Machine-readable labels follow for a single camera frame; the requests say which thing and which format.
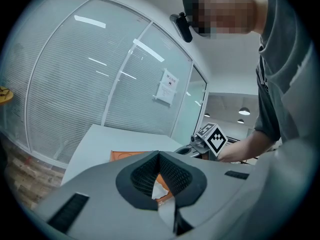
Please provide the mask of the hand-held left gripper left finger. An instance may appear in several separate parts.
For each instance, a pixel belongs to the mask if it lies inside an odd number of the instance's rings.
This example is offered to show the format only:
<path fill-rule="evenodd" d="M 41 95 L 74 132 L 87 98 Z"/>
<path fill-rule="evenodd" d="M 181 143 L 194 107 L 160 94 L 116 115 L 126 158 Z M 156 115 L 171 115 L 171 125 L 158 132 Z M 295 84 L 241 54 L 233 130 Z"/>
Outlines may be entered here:
<path fill-rule="evenodd" d="M 160 173 L 159 151 L 152 151 L 142 159 L 124 167 L 116 176 L 119 194 L 136 209 L 157 211 L 152 199 L 155 181 Z"/>

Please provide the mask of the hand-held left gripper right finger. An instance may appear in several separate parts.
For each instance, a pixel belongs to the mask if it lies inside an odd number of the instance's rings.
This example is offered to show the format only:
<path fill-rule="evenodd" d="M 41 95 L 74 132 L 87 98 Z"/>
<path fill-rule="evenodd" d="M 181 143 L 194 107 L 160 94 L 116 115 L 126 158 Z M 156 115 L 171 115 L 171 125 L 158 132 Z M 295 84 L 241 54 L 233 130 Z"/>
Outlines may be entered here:
<path fill-rule="evenodd" d="M 158 153 L 159 173 L 175 198 L 175 206 L 194 205 L 207 188 L 207 177 L 198 168 L 167 152 Z"/>

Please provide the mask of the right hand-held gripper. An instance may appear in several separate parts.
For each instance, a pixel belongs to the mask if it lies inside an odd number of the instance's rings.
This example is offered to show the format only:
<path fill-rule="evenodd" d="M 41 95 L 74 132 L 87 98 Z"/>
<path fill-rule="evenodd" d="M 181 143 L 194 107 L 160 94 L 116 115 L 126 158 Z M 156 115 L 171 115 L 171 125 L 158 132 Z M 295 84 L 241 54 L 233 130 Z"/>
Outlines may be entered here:
<path fill-rule="evenodd" d="M 228 142 L 227 136 L 216 123 L 207 123 L 190 137 L 189 144 L 178 148 L 175 153 L 198 159 L 217 159 Z"/>

